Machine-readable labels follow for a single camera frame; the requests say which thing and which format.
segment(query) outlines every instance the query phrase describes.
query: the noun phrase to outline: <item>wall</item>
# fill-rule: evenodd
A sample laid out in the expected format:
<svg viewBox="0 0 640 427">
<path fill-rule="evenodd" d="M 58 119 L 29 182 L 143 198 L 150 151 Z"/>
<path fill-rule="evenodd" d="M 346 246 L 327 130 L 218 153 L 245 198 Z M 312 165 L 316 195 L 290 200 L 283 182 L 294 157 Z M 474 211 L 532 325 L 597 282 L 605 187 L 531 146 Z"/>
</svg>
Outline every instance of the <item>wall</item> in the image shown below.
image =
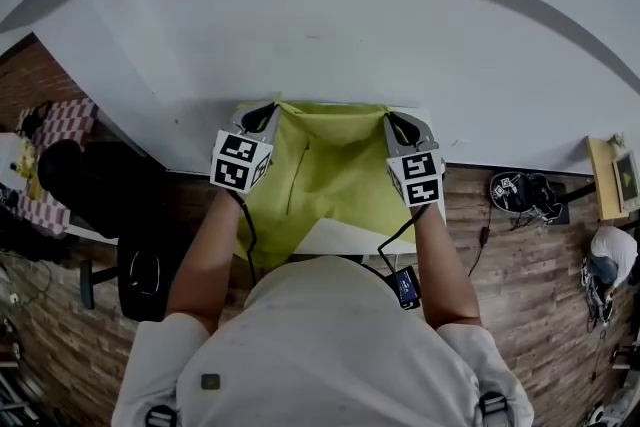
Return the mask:
<svg viewBox="0 0 640 427">
<path fill-rule="evenodd" d="M 589 173 L 585 135 L 640 141 L 639 1 L 46 0 L 17 19 L 173 169 L 207 172 L 233 105 L 282 92 L 427 107 L 449 161 Z"/>
</svg>

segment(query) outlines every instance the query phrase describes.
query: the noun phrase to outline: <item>blue jeans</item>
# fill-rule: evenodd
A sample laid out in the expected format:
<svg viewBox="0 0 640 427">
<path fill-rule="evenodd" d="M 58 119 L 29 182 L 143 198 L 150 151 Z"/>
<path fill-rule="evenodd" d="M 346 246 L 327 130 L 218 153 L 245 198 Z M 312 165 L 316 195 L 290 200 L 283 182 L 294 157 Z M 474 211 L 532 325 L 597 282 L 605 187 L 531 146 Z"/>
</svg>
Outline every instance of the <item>blue jeans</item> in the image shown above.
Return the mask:
<svg viewBox="0 0 640 427">
<path fill-rule="evenodd" d="M 611 285 L 618 277 L 618 264 L 608 256 L 589 253 L 589 270 L 605 285 Z"/>
</svg>

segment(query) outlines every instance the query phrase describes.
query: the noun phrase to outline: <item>wooden desk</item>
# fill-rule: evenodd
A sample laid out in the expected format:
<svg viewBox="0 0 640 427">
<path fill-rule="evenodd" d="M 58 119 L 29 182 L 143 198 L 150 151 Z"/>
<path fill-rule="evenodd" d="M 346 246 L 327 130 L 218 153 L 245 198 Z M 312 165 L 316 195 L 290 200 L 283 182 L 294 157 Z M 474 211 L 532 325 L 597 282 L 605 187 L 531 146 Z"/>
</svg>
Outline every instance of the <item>wooden desk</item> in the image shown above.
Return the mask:
<svg viewBox="0 0 640 427">
<path fill-rule="evenodd" d="M 613 151 L 609 143 L 596 137 L 587 137 L 589 157 L 593 167 L 598 197 L 598 215 L 601 221 L 629 217 L 628 212 L 620 210 L 618 185 L 613 172 Z"/>
</svg>

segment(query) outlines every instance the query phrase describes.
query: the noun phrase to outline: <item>right arm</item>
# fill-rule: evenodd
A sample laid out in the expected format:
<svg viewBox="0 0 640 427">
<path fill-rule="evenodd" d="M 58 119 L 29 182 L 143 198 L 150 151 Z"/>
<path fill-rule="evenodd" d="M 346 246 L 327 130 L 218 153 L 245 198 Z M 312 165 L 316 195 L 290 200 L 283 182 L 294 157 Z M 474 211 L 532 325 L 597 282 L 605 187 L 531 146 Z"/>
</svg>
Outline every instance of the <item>right arm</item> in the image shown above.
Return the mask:
<svg viewBox="0 0 640 427">
<path fill-rule="evenodd" d="M 452 323 L 481 326 L 478 298 L 436 204 L 427 207 L 414 229 L 427 324 L 433 329 Z"/>
</svg>

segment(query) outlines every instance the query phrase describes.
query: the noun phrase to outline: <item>white cube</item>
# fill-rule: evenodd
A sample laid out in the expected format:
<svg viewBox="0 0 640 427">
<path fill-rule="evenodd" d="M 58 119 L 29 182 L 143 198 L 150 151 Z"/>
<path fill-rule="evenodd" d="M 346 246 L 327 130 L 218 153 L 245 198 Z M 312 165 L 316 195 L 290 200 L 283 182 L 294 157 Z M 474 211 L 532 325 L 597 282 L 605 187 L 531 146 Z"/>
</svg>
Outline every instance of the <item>white cube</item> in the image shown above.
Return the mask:
<svg viewBox="0 0 640 427">
<path fill-rule="evenodd" d="M 442 197 L 440 171 L 439 150 L 387 159 L 387 173 L 408 207 L 434 203 Z"/>
<path fill-rule="evenodd" d="M 272 154 L 271 144 L 219 130 L 210 182 L 246 194 L 267 172 Z"/>
</svg>

